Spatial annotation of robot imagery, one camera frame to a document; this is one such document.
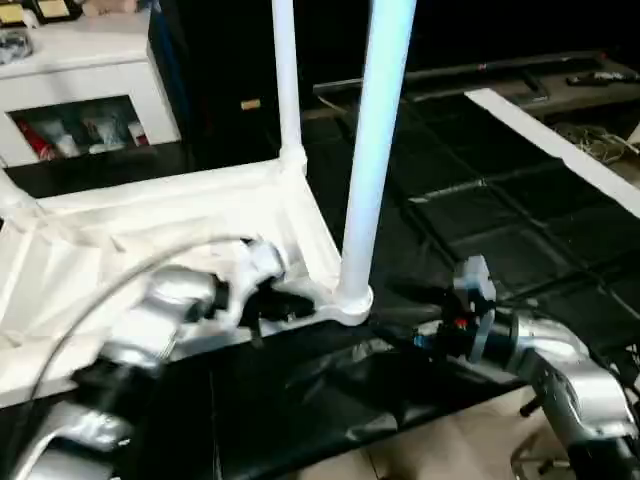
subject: bottle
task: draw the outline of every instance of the bottle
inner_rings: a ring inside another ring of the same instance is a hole
[[[42,138],[31,126],[24,120],[16,120],[16,125],[24,135],[24,138],[38,156],[39,160],[48,161],[58,157],[56,149]]]

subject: floor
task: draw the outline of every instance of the floor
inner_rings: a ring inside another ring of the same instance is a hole
[[[532,398],[528,388],[464,410],[387,440],[340,455],[312,467],[297,480],[439,480],[468,478],[509,480],[512,452],[534,432],[540,432],[535,454],[562,458],[562,449],[544,415],[528,419],[519,408]],[[527,479],[573,479],[567,471],[541,477],[539,464],[525,469]]]

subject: table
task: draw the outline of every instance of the table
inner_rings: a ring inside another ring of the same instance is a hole
[[[337,243],[353,128],[343,118],[303,126],[309,183]],[[219,140],[9,174],[46,196],[219,166],[229,158]],[[456,96],[402,105],[390,167],[371,279],[375,321],[429,318],[433,310],[390,283],[443,284],[455,261],[482,253],[501,298],[535,298],[605,355],[640,341],[640,221],[558,158]],[[272,478],[517,386],[390,348],[368,325],[320,324],[268,338],[260,350],[242,345],[172,365],[122,476],[211,478],[219,454],[225,478]],[[0,415],[0,435],[10,416]]]

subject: white tube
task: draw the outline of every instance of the white tube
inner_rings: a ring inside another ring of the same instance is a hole
[[[364,305],[416,0],[374,0],[351,172],[340,304]]]
[[[284,161],[302,153],[300,101],[298,99],[298,63],[293,0],[272,0],[273,38],[276,51],[278,105],[280,107],[280,158]]]

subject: white strip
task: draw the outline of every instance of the white strip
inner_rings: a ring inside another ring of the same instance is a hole
[[[562,159],[569,169],[640,218],[640,190],[617,173],[609,170],[493,90],[474,90],[467,92],[466,95],[531,143],[549,155]]]

